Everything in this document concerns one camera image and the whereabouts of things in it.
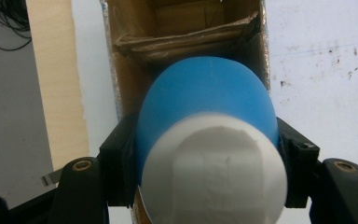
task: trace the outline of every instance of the blue and white object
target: blue and white object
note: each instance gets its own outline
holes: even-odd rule
[[[268,92],[240,63],[182,60],[145,97],[137,174],[153,223],[275,223],[286,198]]]

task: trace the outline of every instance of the wooden board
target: wooden board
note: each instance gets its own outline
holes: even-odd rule
[[[54,170],[89,155],[71,1],[28,0],[34,55]]]

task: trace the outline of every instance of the paint stain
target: paint stain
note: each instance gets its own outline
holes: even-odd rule
[[[290,86],[290,83],[289,82],[286,82],[286,81],[281,81],[281,88],[283,87],[287,87],[287,86]]]

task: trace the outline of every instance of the screw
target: screw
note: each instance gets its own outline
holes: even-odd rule
[[[354,173],[357,170],[356,167],[354,167],[344,161],[335,161],[334,164],[338,169],[340,169],[343,172]]]
[[[91,161],[77,161],[73,166],[72,169],[74,171],[84,171],[91,167],[92,162]]]

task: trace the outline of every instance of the black cable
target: black cable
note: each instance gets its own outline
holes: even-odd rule
[[[0,23],[10,28],[17,36],[26,39],[25,44],[14,49],[5,49],[4,51],[14,51],[25,48],[31,43],[32,38],[25,35],[30,32],[28,12],[24,0],[0,0]]]

